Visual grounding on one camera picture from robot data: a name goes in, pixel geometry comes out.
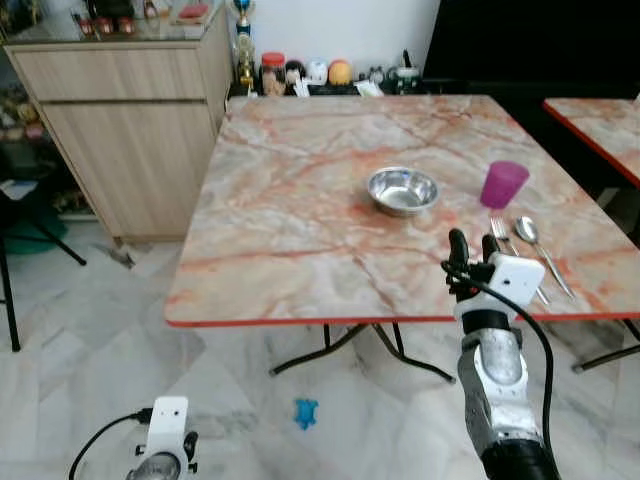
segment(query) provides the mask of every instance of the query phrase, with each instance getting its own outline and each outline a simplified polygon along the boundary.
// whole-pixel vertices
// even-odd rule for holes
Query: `white wall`
[[[355,72],[397,65],[408,49],[422,69],[440,0],[256,0],[256,60],[281,51],[305,63],[344,58]]]

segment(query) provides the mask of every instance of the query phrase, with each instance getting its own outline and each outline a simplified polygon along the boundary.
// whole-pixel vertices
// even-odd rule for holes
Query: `tile floor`
[[[271,378],[279,361],[321,346],[319,327],[176,330],[163,299],[180,245],[105,253],[95,224],[72,225],[82,268],[59,250],[9,258],[24,349],[0,318],[0,479],[62,479],[84,442],[159,395],[190,400],[200,433],[194,479],[482,479],[463,394],[393,360],[371,332],[331,357]],[[407,351],[454,372],[455,324],[402,327]],[[640,478],[640,355],[576,376],[588,358],[631,342],[616,323],[554,324],[552,440],[565,480]],[[530,392],[542,399],[541,349],[525,329]],[[296,398],[318,423],[292,420]],[[125,478],[146,428],[120,425],[89,451],[78,478]]]

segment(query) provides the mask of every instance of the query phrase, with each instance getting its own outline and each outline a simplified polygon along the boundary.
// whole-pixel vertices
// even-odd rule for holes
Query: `table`
[[[453,227],[466,233],[472,256],[481,253],[496,212],[478,199],[495,160],[531,172],[498,213],[539,223],[577,295],[570,300],[548,274],[551,305],[536,298],[531,312],[542,320],[640,315],[640,252],[495,101],[407,96],[232,104],[166,319],[174,327],[452,320],[439,262]],[[402,219],[375,209],[366,179],[390,165],[436,180],[441,195],[431,211]]]
[[[640,188],[640,102],[550,98],[544,108]]]

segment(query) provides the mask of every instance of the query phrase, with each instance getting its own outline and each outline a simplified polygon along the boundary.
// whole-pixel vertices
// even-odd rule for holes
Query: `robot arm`
[[[462,232],[452,230],[449,240],[449,265],[518,305],[528,305],[544,276],[538,262],[499,253],[488,235],[483,239],[484,262],[468,264]],[[487,476],[559,480],[527,399],[527,365],[511,330],[516,313],[451,275],[447,283],[458,300],[454,315],[465,332],[458,374],[465,391],[467,431]]]

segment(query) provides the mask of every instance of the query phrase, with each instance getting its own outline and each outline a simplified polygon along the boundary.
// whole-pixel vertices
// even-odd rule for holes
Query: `trophy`
[[[236,41],[233,50],[236,56],[236,73],[241,85],[253,88],[253,76],[255,65],[253,55],[255,47],[251,41],[251,23],[249,14],[255,9],[255,3],[251,0],[227,0],[227,7],[237,17]]]

